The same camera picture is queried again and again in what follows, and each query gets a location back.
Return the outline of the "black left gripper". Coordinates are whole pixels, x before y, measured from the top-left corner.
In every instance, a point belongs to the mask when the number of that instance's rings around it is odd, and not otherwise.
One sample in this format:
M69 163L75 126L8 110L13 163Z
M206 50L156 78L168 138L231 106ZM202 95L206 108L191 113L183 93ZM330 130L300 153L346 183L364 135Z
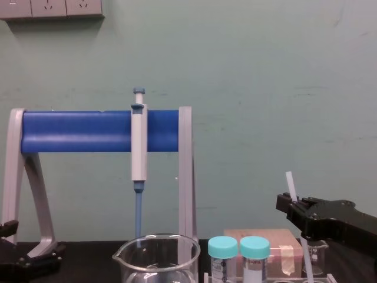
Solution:
M17 244L17 220L7 221L1 224L1 242ZM38 255L20 255L16 262L1 263L1 281L29 282L39 277L54 274L59 271L66 246L58 244L51 251Z

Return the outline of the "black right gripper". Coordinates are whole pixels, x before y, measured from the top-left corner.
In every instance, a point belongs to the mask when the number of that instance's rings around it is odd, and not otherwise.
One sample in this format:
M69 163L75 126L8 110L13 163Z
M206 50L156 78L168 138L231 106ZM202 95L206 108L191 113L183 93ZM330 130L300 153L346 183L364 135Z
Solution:
M285 213L301 235L313 241L332 240L346 246L376 246L376 217L360 212L347 200L294 199L279 194L276 209Z

